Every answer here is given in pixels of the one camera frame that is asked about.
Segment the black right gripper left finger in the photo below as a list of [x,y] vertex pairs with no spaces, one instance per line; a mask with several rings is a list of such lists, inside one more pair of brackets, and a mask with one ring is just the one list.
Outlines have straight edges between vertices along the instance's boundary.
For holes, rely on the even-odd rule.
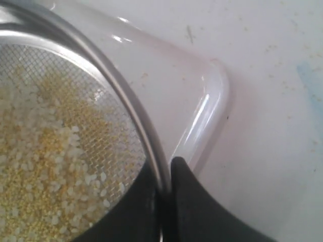
[[160,241],[155,179],[147,163],[118,204],[74,241]]

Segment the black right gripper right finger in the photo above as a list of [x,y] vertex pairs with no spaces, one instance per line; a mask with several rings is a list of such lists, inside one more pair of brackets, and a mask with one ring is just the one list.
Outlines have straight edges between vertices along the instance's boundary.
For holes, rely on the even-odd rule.
[[270,241],[219,204],[182,157],[171,163],[179,241]]

